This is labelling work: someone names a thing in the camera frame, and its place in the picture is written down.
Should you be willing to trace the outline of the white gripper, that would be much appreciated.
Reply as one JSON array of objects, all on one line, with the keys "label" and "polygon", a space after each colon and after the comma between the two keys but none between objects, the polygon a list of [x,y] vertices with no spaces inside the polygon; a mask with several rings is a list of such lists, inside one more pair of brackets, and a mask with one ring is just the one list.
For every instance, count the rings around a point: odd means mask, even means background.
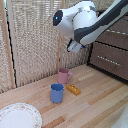
[{"label": "white gripper", "polygon": [[68,52],[77,53],[81,48],[86,49],[86,46],[83,46],[83,45],[77,43],[73,39],[71,39],[69,41],[69,44],[67,45],[67,51]]}]

